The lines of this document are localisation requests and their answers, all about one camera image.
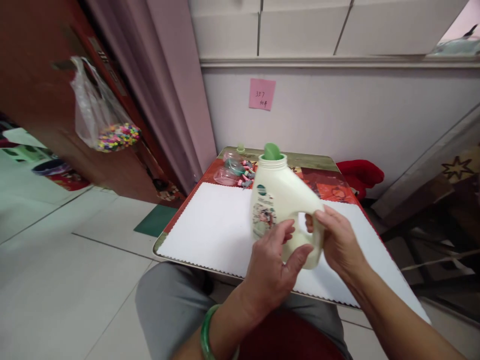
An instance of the green bottle cap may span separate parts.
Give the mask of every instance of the green bottle cap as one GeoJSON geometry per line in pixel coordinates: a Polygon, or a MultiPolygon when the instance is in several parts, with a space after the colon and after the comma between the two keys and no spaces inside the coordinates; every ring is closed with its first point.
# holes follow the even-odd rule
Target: green bottle cap
{"type": "Polygon", "coordinates": [[[265,160],[281,160],[282,155],[280,154],[280,149],[273,142],[268,142],[265,144],[265,153],[263,154],[265,160]]]}
{"type": "Polygon", "coordinates": [[[241,142],[238,143],[238,146],[236,147],[236,152],[239,153],[240,155],[245,154],[245,148],[243,143],[241,142]]]}

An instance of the white wall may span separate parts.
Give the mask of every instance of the white wall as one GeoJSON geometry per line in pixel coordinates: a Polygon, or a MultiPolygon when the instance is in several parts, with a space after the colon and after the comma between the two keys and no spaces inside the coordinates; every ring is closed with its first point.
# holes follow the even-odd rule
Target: white wall
{"type": "Polygon", "coordinates": [[[366,159],[379,197],[480,102],[480,71],[205,68],[217,150],[274,142],[287,152],[366,159]],[[276,80],[271,111],[249,108],[250,78],[276,80]]]}

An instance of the red cloth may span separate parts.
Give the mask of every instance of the red cloth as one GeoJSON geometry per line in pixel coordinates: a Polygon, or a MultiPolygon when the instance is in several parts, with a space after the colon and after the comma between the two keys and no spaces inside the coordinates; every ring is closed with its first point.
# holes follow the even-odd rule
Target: red cloth
{"type": "Polygon", "coordinates": [[[380,184],[385,177],[384,172],[368,160],[342,161],[336,165],[345,177],[348,186],[358,192],[356,197],[359,200],[367,195],[366,189],[380,184]]]}
{"type": "Polygon", "coordinates": [[[270,313],[240,345],[240,360],[344,360],[328,337],[291,311],[270,313]]]}
{"type": "Polygon", "coordinates": [[[15,148],[19,144],[10,142],[6,138],[5,139],[0,139],[0,149],[5,149],[5,148],[15,148]]]}

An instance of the white plastic bottle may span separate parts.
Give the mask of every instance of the white plastic bottle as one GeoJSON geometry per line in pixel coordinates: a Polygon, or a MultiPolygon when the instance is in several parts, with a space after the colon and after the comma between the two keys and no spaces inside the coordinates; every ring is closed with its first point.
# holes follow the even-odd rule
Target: white plastic bottle
{"type": "Polygon", "coordinates": [[[323,211],[322,201],[287,166],[286,155],[280,154],[279,151],[277,160],[267,160],[265,157],[265,154],[259,157],[251,195],[253,238],[258,240],[275,224],[294,219],[295,232],[292,234],[292,239],[283,245],[282,260],[286,262],[296,248],[311,244],[313,251],[308,255],[303,268],[313,269],[318,265],[322,254],[324,227],[313,217],[313,234],[308,234],[300,229],[297,223],[298,214],[312,215],[316,210],[323,211]]]}

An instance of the plastic bag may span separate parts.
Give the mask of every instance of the plastic bag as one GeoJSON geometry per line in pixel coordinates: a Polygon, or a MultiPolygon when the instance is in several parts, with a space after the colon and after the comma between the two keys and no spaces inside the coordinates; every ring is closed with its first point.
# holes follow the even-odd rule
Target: plastic bag
{"type": "Polygon", "coordinates": [[[75,131],[90,148],[104,153],[122,150],[136,143],[140,129],[136,127],[109,86],[85,57],[72,56],[77,70],[70,85],[75,92],[75,131]],[[84,62],[96,80],[90,82],[84,62]]]}

